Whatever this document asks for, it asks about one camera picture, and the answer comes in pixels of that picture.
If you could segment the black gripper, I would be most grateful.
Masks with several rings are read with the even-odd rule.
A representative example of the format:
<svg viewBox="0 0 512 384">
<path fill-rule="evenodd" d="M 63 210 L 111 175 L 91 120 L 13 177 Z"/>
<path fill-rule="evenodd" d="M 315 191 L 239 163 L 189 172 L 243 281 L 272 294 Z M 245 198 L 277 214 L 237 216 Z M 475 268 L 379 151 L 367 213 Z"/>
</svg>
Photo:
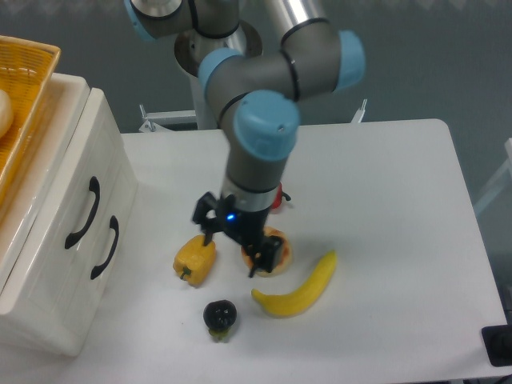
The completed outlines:
<svg viewBox="0 0 512 384">
<path fill-rule="evenodd" d="M 223 232 L 249 255 L 253 263 L 250 278 L 258 271 L 272 273 L 280 260 L 284 240 L 276 235 L 264 236 L 263 227 L 270 207 L 249 212 L 236 208 L 234 203 L 235 198 L 231 195 L 216 199 L 211 192 L 197 200 L 192 221 L 204 234 L 203 245 L 208 246 L 214 234 Z"/>
</svg>

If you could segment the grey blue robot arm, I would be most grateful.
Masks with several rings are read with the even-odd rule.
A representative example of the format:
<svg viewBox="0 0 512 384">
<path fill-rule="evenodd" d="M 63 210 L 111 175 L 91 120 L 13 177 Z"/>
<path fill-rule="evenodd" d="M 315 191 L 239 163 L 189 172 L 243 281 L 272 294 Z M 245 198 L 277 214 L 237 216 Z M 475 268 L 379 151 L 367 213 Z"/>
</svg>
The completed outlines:
<svg viewBox="0 0 512 384">
<path fill-rule="evenodd" d="M 317 1 L 268 1 L 280 49 L 250 56 L 226 44 L 242 24 L 236 1 L 128 1 L 125 7 L 144 39 L 195 32 L 216 42 L 199 60 L 197 76 L 230 152 L 219 196 L 204 194 L 193 220 L 207 242 L 222 232 L 239 244 L 252 273 L 273 271 L 284 242 L 264 226 L 297 140 L 297 103 L 362 80 L 360 38 L 333 28 Z"/>
</svg>

